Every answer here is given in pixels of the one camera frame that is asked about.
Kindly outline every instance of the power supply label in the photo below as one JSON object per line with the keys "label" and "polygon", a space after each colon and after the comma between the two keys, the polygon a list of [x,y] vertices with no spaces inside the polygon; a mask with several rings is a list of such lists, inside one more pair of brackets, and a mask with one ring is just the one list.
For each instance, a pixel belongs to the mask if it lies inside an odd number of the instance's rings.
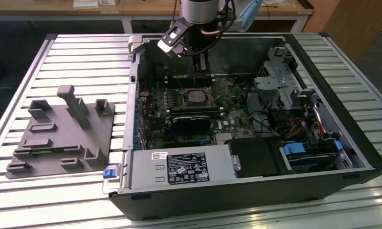
{"label": "power supply label", "polygon": [[171,185],[210,181],[205,153],[169,155],[167,172]]}

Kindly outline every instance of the blue object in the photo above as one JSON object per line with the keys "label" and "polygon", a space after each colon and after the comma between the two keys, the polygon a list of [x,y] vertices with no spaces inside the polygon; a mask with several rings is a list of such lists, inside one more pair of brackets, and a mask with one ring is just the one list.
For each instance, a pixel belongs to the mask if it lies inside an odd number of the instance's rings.
{"label": "blue object", "polygon": [[258,15],[261,4],[262,0],[253,0],[241,12],[239,17],[242,19],[242,29],[239,30],[239,32],[246,32],[246,30],[251,26]]}
{"label": "blue object", "polygon": [[286,155],[306,153],[306,149],[302,143],[289,143],[284,146],[284,151]]}
{"label": "blue object", "polygon": [[103,170],[103,178],[115,178],[116,177],[116,168],[107,168]]}
{"label": "blue object", "polygon": [[338,152],[342,151],[344,147],[340,141],[334,142]]}
{"label": "blue object", "polygon": [[207,143],[209,143],[209,139],[202,139],[202,140],[199,141],[199,145],[201,145],[201,146],[205,146]]}

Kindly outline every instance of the metal slatted surface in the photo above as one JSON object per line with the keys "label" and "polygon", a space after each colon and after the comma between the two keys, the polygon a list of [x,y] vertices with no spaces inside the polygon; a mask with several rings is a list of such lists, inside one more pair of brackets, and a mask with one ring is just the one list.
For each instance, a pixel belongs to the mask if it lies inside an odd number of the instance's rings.
{"label": "metal slatted surface", "polygon": [[[382,99],[318,34],[297,35],[310,58],[382,155]],[[131,222],[107,200],[102,172],[8,180],[14,149],[28,123],[34,99],[63,104],[54,96],[63,83],[76,85],[86,103],[116,103],[110,163],[122,161],[130,62],[126,35],[59,35],[35,74],[0,142],[0,228],[364,228],[382,227],[382,176],[326,199],[235,211]],[[300,71],[308,86],[309,79]]]}

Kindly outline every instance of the wooden cabinet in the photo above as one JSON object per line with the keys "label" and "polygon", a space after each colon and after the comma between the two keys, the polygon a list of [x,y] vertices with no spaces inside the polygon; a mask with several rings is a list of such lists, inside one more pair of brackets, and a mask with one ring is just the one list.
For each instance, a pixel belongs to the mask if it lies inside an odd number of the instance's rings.
{"label": "wooden cabinet", "polygon": [[326,32],[353,61],[382,31],[382,0],[309,0],[316,12],[304,32]]}

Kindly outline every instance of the blue release tab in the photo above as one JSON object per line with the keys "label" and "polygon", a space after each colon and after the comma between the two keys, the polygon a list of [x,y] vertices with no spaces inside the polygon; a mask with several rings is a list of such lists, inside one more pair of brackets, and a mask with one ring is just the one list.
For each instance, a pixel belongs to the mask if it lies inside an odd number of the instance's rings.
{"label": "blue release tab", "polygon": [[342,144],[341,144],[341,141],[336,141],[334,144],[336,144],[338,152],[342,151],[344,147],[342,147]]}
{"label": "blue release tab", "polygon": [[306,149],[302,143],[289,143],[284,146],[286,155],[306,153]]}
{"label": "blue release tab", "polygon": [[116,169],[115,168],[107,168],[103,170],[103,178],[115,178],[116,177]]}

